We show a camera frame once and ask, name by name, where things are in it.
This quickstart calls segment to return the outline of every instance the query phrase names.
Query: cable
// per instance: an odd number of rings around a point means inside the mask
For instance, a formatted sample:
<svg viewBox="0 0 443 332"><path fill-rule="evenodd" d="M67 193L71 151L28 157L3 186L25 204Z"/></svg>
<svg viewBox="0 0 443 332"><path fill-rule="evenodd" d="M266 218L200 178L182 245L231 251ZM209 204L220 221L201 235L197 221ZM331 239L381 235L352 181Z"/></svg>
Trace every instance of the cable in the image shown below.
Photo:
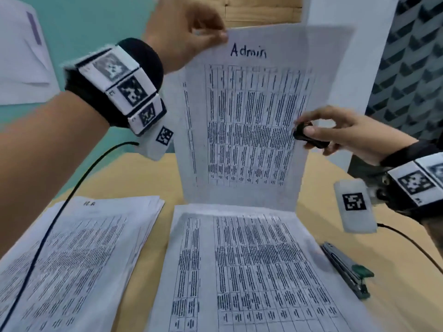
<svg viewBox="0 0 443 332"><path fill-rule="evenodd" d="M65 200L65 202L63 203L62 207L60 208L60 210L58 211L57 215L54 217L54 219L51 222L51 225L49 225L48 230L46 231L45 235L43 236L43 239L36 251L36 254L34 255L34 258L32 259L32 262L30 263L30 267L29 270L26 273L25 279L23 280L23 284L19 290L19 293L17 294L17 297L14 300L14 303L12 304L11 308L8 311L8 314L6 315L6 318L4 319L2 325L0 326L0 332L3 332L6 324L8 323L9 319L11 318L11 315L13 314L15 308L17 307L17 304L21 298L21 296L23 295L23 292L27 286L27 284L29 283L29 279L30 276L32 274L32 272L34 271L34 268L36 267L36 262L37 259L40 256L40 253L42 251L43 246L46 243L46 240L49 237L49 234L52 231L52 228L54 227L55 223L57 222L58 218L60 217L60 214L63 212L63 210L65 209L66 205L69 203L69 201L72 199L72 196L75 194L75 192L78 190L78 188L80 187L80 185L83 183L83 181L86 179L86 177L89 175L89 173L91 173L92 169L104 158L106 157L107 154L109 154L110 152L114 151L115 149L123 146L123 145L139 145L138 142L123 142L120 144L117 144L115 146L113 146L111 149L109 149L108 151L106 151L102 156L98 157L97 160L89 167L89 169L86 170L85 174L80 178L80 180L78 181L78 183L75 185L74 189L72 190L72 192L69 194L68 198Z"/></svg>
<svg viewBox="0 0 443 332"><path fill-rule="evenodd" d="M401 236L403 236L404 238L408 239L409 241L411 241L413 243L413 245L419 249L419 251L421 251L427 258L429 258L429 261L432 262L432 264L439 270L439 272L443 274L443 268L441 268L439 266L439 264L437 262L435 262L435 260L422 247L420 247L414 240L412 240L406 234L403 234L398 229L395 229L395 228L393 228L391 226L388 226L388 225L385 225L383 223L377 223L377 226L390 229L391 231L394 231L394 232L400 234Z"/></svg>

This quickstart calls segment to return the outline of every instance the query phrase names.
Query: small black object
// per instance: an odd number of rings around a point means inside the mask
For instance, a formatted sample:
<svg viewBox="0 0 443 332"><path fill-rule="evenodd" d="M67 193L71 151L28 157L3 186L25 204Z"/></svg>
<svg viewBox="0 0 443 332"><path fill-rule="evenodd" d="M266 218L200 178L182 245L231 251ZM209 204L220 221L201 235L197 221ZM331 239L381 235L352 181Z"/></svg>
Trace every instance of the small black object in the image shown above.
<svg viewBox="0 0 443 332"><path fill-rule="evenodd" d="M315 140L315 139L312 139L312 138L306 136L303 133L303 129L307 126L312 126L312 123L311 122L304 122L304 123L299 124L296 127L296 129L294 130L294 133L292 134L292 136L294 136L294 138L296 140L307 141L308 143L312 144L313 146L317 147L318 149L327 148L329 145L329 141Z"/></svg>

